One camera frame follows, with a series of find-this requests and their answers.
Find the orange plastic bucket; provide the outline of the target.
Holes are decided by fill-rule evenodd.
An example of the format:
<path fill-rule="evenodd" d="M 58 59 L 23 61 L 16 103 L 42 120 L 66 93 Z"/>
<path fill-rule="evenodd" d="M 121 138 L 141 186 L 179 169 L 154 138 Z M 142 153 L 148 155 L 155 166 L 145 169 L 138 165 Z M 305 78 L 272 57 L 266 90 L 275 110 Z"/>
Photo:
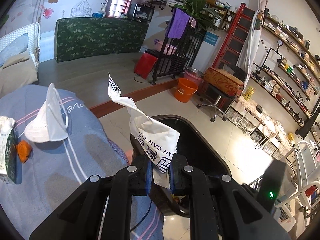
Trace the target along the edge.
<path fill-rule="evenodd" d="M 197 92 L 198 88 L 198 85 L 193 81 L 180 77 L 178 79 L 177 88 L 174 92 L 174 97 L 182 103 L 187 103 Z"/>

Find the white paper bag blue logo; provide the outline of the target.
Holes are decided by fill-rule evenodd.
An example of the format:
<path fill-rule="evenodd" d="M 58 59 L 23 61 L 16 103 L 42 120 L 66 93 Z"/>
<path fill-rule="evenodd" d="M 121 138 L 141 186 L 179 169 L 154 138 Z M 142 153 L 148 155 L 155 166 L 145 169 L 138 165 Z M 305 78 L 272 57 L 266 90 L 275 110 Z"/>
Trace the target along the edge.
<path fill-rule="evenodd" d="M 121 96 L 121 90 L 110 77 L 109 98 L 127 108 L 130 115 L 130 131 L 138 140 L 143 152 L 153 163 L 153 180 L 156 185 L 170 188 L 169 168 L 175 153 L 180 133 L 175 129 L 147 116 L 133 99 Z"/>

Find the dark woven trash bin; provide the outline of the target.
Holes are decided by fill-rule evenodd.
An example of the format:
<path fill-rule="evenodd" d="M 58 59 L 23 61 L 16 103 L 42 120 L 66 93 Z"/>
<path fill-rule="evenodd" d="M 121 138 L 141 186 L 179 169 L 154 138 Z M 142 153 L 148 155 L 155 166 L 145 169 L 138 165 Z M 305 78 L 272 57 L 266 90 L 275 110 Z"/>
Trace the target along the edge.
<path fill-rule="evenodd" d="M 199 168 L 209 176 L 232 174 L 221 155 L 187 119 L 178 115 L 157 115 L 153 118 L 180 133 L 176 153 L 183 155 L 189 165 Z M 163 215 L 189 217 L 188 197 L 176 201 L 171 196 L 169 189 L 160 186 L 152 186 L 147 196 Z"/>

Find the purple hanging towel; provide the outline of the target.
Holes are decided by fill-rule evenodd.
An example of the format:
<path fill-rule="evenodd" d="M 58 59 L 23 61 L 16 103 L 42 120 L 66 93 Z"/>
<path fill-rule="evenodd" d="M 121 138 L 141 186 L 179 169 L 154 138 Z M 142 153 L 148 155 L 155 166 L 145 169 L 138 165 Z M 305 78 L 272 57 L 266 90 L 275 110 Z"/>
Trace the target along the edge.
<path fill-rule="evenodd" d="M 189 22 L 189 18 L 190 16 L 188 14 L 178 8 L 175 8 L 173 16 L 170 20 L 169 27 L 167 29 L 166 36 L 168 38 L 180 39 Z"/>

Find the red ladder shelf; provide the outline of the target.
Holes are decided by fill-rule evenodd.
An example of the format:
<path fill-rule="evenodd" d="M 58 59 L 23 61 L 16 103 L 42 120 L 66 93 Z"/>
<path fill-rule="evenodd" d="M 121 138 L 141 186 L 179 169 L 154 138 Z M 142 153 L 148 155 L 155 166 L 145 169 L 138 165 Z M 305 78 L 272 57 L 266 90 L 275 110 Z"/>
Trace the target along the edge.
<path fill-rule="evenodd" d="M 223 65 L 236 65 L 241 50 L 248 36 L 255 12 L 245 3 L 241 3 L 236 12 L 227 10 L 222 18 L 223 23 L 228 23 L 227 35 L 212 64 L 212 68 L 222 68 Z"/>

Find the yellow bottle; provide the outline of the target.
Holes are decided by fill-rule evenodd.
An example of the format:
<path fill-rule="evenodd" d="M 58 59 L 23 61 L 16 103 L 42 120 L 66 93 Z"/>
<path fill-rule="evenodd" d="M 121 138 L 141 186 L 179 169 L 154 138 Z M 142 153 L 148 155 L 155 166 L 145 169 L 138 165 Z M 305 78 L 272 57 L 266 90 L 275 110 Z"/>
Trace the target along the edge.
<path fill-rule="evenodd" d="M 242 94 L 245 100 L 249 101 L 254 94 L 255 88 L 252 86 L 247 87 L 246 91 Z"/>

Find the green floral covered counter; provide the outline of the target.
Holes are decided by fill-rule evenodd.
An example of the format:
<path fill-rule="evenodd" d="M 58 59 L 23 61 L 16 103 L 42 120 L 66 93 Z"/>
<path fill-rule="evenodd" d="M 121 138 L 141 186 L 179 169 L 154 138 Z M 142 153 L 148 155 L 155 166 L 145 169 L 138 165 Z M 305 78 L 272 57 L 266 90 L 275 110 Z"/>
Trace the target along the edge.
<path fill-rule="evenodd" d="M 119 18 L 75 17 L 57 20 L 54 55 L 57 62 L 99 55 L 136 53 L 149 24 Z"/>

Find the red shopping bag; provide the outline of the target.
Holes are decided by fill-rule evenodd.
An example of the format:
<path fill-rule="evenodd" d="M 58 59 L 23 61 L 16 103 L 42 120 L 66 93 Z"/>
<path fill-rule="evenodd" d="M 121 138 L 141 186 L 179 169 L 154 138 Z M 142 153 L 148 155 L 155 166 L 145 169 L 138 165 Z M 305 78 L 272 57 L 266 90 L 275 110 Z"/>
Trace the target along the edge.
<path fill-rule="evenodd" d="M 156 62 L 157 57 L 149 53 L 143 53 L 135 65 L 134 73 L 146 80 Z"/>

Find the black metal railing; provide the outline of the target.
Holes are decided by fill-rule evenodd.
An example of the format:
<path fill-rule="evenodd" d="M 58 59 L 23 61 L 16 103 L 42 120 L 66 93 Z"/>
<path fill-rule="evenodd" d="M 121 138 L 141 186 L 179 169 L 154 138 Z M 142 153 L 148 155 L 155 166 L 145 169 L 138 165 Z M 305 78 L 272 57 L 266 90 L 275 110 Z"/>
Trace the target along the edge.
<path fill-rule="evenodd" d="M 159 77 L 179 76 L 186 67 L 191 67 L 203 42 L 205 32 L 203 29 L 193 28 L 189 23 L 184 29 L 181 38 L 170 38 L 171 24 L 168 23 L 163 44 L 160 51 L 151 49 L 149 52 L 156 58 L 152 67 L 152 81 L 155 85 Z"/>

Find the white face mask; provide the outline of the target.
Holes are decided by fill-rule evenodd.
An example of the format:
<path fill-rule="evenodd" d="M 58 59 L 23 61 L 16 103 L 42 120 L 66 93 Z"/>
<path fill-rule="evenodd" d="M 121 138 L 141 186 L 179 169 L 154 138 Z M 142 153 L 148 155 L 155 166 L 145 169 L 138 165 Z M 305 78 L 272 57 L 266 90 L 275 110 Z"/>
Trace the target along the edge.
<path fill-rule="evenodd" d="M 60 100 L 57 89 L 51 83 L 47 90 L 46 100 L 36 118 L 25 127 L 24 135 L 29 141 L 44 143 L 63 141 L 68 138 L 68 114 Z"/>

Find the blue striped tablecloth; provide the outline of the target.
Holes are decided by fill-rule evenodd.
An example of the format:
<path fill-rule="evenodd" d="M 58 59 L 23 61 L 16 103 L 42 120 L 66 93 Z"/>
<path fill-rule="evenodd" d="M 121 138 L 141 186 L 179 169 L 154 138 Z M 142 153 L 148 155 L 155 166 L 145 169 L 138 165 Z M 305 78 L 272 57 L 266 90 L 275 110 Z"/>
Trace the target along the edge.
<path fill-rule="evenodd" d="M 32 147 L 29 159 L 17 158 L 17 183 L 1 181 L 1 207 L 22 239 L 31 233 L 90 175 L 115 175 L 129 165 L 124 151 L 106 135 L 83 101 L 58 89 L 68 117 L 69 137 Z M 17 141 L 28 141 L 24 130 L 33 121 L 47 87 L 27 85 L 1 98 L 1 115 L 13 118 Z M 132 197 L 130 239 L 164 239 L 164 216 L 148 196 Z"/>

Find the pink bucket with basin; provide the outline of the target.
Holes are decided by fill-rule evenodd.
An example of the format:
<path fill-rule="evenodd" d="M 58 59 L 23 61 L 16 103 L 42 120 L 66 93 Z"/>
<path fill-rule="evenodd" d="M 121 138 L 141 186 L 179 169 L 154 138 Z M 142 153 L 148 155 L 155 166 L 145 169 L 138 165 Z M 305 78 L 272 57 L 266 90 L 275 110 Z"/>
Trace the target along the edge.
<path fill-rule="evenodd" d="M 203 83 L 204 74 L 195 68 L 186 67 L 183 77 L 200 86 Z"/>

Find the small black display box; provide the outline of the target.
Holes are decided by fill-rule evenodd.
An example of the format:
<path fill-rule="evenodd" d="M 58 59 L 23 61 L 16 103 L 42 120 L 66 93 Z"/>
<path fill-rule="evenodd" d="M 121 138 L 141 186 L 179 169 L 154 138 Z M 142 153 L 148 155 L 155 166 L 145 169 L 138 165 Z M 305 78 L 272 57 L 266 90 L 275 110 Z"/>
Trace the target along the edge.
<path fill-rule="evenodd" d="M 154 13 L 154 7 L 131 3 L 127 12 L 127 18 L 132 21 L 150 23 Z"/>

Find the green white milk carton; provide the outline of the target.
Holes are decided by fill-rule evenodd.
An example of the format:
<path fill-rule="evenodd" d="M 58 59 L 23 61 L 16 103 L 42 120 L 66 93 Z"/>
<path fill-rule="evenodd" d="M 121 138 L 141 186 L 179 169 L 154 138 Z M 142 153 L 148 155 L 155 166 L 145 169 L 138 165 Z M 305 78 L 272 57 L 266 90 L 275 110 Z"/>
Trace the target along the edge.
<path fill-rule="evenodd" d="M 1 158 L 0 174 L 5 183 L 17 183 L 17 138 L 14 132 L 15 120 L 1 115 Z"/>

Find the white swing sofa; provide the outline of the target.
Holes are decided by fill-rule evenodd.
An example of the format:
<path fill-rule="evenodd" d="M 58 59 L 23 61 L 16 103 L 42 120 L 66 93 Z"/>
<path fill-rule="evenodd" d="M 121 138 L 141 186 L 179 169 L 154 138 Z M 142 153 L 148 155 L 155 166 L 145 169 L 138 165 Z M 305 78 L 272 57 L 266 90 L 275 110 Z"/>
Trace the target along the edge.
<path fill-rule="evenodd" d="M 1 37 L 1 97 L 39 81 L 40 24 Z"/>

